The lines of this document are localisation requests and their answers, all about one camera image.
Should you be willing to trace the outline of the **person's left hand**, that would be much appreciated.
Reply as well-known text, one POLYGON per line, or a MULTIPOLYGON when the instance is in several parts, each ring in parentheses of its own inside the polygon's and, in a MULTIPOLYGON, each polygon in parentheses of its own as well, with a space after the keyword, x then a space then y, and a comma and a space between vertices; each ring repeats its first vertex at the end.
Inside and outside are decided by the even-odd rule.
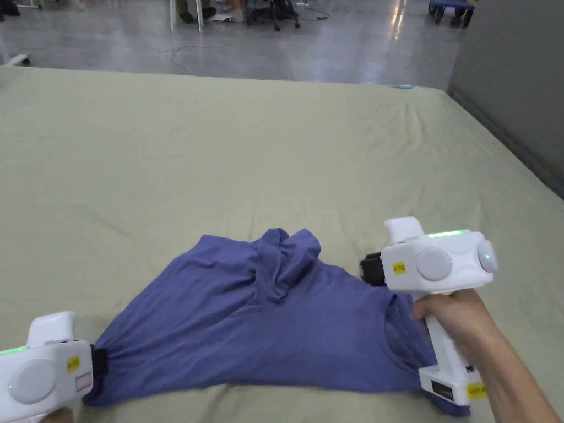
POLYGON ((45 415, 41 423, 74 423, 73 410, 68 407, 57 409, 45 415))

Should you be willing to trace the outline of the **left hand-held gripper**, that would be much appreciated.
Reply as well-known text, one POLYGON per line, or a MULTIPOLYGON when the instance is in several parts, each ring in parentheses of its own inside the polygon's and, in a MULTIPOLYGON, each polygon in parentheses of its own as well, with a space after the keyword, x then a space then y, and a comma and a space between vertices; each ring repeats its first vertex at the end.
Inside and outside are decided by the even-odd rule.
POLYGON ((108 352, 74 336, 71 311, 38 317, 24 346, 1 351, 1 416, 47 416, 89 394, 108 352))

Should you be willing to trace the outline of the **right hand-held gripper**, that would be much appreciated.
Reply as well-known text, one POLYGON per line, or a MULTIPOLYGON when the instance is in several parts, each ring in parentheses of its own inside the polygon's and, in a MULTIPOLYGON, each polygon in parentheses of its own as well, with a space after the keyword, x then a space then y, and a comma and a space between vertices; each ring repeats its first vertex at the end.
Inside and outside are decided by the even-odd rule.
MULTIPOLYGON (((360 262, 361 278, 370 285, 386 286, 419 300, 493 281, 498 269, 496 253, 478 231, 426 234, 415 217, 389 219, 384 227, 387 244, 360 262)), ((460 354, 435 317, 427 317, 425 323, 437 364, 419 369, 423 390, 459 406, 483 398, 485 387, 475 367, 460 354)))

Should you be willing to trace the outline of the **person's right hand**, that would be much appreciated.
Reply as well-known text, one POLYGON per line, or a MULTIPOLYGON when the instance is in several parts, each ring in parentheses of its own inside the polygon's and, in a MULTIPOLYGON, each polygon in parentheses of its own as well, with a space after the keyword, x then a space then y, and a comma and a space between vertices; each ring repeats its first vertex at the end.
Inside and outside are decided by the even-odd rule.
POLYGON ((510 368, 519 356, 473 289, 427 295, 414 302, 413 319, 435 318, 472 365, 510 368))

